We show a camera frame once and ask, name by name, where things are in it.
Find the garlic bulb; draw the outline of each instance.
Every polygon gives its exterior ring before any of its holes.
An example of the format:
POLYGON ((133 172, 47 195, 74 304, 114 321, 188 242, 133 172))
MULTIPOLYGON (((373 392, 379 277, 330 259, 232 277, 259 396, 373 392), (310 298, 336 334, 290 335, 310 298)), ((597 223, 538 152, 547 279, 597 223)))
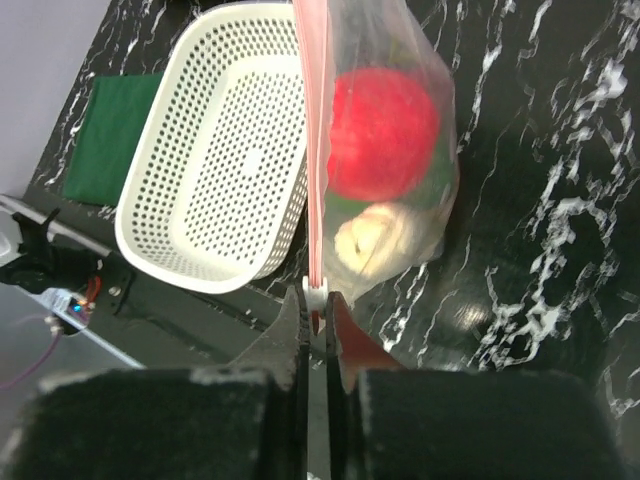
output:
POLYGON ((422 257, 427 218, 396 203, 370 206, 353 220, 344 223, 334 237, 340 261, 354 273, 377 278, 394 275, 422 257))

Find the cable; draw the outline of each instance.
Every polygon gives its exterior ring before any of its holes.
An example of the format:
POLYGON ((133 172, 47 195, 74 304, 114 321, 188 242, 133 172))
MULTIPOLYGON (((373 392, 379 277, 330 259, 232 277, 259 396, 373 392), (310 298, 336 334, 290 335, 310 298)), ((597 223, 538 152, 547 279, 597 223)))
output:
MULTIPOLYGON (((34 317, 33 316, 26 317, 25 320, 26 319, 30 319, 30 318, 34 318, 34 317)), ((47 350, 42 354, 42 356, 33 365, 31 365, 29 368, 27 368, 20 375, 18 375, 13 380, 10 380, 8 382, 0 383, 0 390, 8 390, 10 388, 13 388, 18 383, 22 382, 27 377, 31 376, 36 370, 38 370, 38 368, 40 368, 42 366, 42 364, 44 362, 47 361, 47 359, 51 356, 53 351, 58 346, 58 342, 60 342, 60 338, 62 337, 62 327, 58 324, 58 321, 55 319, 55 317, 52 317, 52 316, 46 317, 44 319, 44 321, 51 328, 51 334, 53 335, 53 341, 51 342, 51 345, 49 345, 49 348, 47 348, 47 350)))
POLYGON ((42 321, 44 318, 46 318, 44 316, 44 313, 33 313, 31 315, 27 315, 26 317, 22 317, 20 320, 13 322, 13 325, 20 326, 25 323, 31 322, 32 320, 42 321))
POLYGON ((100 289, 102 288, 102 279, 95 275, 89 278, 87 282, 87 292, 84 295, 84 298, 87 303, 84 305, 84 310, 87 311, 91 308, 91 304, 95 302, 98 294, 100 293, 100 289))

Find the gray floor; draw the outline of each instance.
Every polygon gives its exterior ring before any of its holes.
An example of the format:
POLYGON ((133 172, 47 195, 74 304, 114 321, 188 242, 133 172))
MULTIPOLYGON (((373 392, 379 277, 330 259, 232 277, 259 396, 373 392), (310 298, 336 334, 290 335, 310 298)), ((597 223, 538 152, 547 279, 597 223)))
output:
POLYGON ((24 192, 109 2, 0 2, 0 193, 24 192))
MULTIPOLYGON (((13 287, 0 284, 0 385, 10 382, 33 365, 51 345, 48 312, 13 287)), ((84 334, 62 337, 48 360, 24 381, 0 389, 0 450, 20 408, 33 395, 37 383, 58 373, 94 372, 126 365, 98 347, 84 334)))

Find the plastic bag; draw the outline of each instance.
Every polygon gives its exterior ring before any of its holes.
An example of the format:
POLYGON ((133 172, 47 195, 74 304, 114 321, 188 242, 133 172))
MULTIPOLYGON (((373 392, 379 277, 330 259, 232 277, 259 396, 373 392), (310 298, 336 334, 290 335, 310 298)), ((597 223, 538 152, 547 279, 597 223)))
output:
POLYGON ((354 302, 440 255, 458 190, 454 88, 405 0, 294 0, 309 283, 354 302))

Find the red wire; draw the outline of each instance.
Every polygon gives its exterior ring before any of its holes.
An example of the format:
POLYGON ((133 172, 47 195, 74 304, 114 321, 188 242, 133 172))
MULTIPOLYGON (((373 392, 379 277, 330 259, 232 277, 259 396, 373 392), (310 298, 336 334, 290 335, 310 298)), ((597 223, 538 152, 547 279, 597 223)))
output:
POLYGON ((100 279, 100 277, 96 275, 95 277, 91 277, 89 279, 89 283, 87 285, 87 293, 84 296, 87 300, 87 305, 93 303, 96 300, 101 288, 102 280, 100 279))

